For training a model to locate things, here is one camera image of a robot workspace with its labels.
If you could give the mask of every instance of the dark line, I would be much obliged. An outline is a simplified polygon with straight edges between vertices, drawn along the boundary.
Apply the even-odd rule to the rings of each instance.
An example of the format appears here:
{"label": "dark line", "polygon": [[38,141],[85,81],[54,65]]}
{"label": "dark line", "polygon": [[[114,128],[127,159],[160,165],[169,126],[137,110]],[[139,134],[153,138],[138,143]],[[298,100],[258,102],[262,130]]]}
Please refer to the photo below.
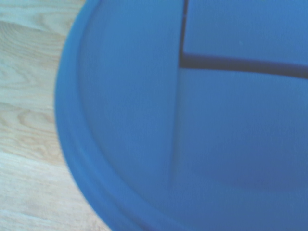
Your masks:
{"label": "dark line", "polygon": [[[186,15],[187,15],[187,7],[188,7],[188,0],[184,0],[183,5],[183,16],[182,16],[182,28],[181,28],[181,37],[180,37],[180,63],[182,60],[182,48],[183,48],[183,42],[184,42],[184,35],[185,35],[185,26],[186,26]],[[179,108],[179,98],[180,98],[180,83],[179,78],[177,79],[177,86],[176,86],[176,101],[175,101],[175,108],[174,108],[174,124],[173,124],[173,141],[172,141],[172,153],[170,157],[170,167],[169,167],[169,176],[168,176],[168,187],[172,186],[172,183],[174,181],[175,175],[176,175],[176,167],[178,165],[178,151],[177,151],[177,123],[178,123],[178,113],[177,110]]]}
{"label": "dark line", "polygon": [[185,36],[185,27],[186,27],[187,7],[188,7],[188,0],[184,0],[183,17],[182,17],[182,28],[181,28],[181,37],[180,37],[180,62],[182,60],[182,54],[183,54],[183,45],[184,45],[184,36]]}
{"label": "dark line", "polygon": [[308,79],[308,66],[215,56],[180,55],[180,67],[190,69],[256,72]]}

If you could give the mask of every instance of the light wood surface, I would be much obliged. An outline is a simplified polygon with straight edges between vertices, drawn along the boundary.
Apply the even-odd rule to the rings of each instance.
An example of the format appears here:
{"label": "light wood surface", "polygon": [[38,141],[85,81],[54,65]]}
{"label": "light wood surface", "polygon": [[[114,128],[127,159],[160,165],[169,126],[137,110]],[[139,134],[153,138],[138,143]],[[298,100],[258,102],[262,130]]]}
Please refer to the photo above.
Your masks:
{"label": "light wood surface", "polygon": [[77,188],[55,132],[61,50],[84,0],[0,0],[0,231],[109,230]]}

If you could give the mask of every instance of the wood grain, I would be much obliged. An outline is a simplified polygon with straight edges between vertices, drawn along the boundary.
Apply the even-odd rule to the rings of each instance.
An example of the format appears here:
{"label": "wood grain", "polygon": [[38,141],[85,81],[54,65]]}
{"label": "wood grain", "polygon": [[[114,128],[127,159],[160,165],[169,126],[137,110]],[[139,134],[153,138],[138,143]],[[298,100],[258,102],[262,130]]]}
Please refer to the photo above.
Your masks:
{"label": "wood grain", "polygon": [[83,198],[55,132],[61,50],[84,0],[0,0],[0,231],[109,230]]}

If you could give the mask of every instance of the wooden floor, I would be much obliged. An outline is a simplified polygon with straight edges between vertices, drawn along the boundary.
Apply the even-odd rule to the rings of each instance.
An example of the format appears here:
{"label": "wooden floor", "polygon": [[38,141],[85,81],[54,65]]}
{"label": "wooden floor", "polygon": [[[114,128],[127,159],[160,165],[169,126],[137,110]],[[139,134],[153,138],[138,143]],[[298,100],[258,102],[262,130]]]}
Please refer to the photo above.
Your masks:
{"label": "wooden floor", "polygon": [[53,115],[61,49],[84,0],[0,0],[0,231],[109,230],[64,162]]}

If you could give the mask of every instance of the blue container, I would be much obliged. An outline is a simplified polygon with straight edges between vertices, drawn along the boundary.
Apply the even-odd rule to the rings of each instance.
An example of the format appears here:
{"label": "blue container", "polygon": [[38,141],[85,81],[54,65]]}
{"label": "blue container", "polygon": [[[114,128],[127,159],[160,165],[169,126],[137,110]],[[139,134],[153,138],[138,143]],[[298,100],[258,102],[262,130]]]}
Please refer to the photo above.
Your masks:
{"label": "blue container", "polygon": [[114,231],[308,230],[308,1],[88,0],[58,135]]}

